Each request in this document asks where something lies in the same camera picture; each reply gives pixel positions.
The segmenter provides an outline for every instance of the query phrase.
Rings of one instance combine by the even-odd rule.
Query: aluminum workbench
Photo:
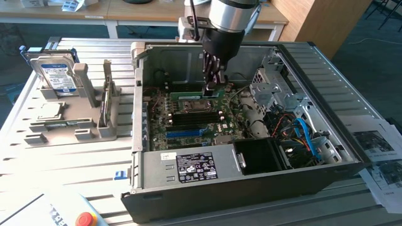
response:
[[[109,225],[133,226],[131,216],[112,196],[116,170],[131,165],[132,100],[135,75],[129,45],[135,40],[62,38],[57,48],[73,46],[81,63],[88,64],[93,87],[103,85],[103,60],[111,59],[112,76],[121,87],[117,118],[117,139],[109,142],[58,148],[40,152],[18,150],[17,145],[2,149],[0,157],[0,218],[12,205],[25,201],[38,186],[62,184],[91,202]],[[307,43],[283,43],[338,115],[371,114],[380,118],[339,71],[318,49]],[[40,95],[34,73],[5,120],[0,138],[16,133],[21,119],[29,121],[26,100]],[[402,214],[388,214],[372,199],[362,179],[355,176],[331,184],[315,195],[279,200],[233,210],[153,222],[147,225],[402,225]]]

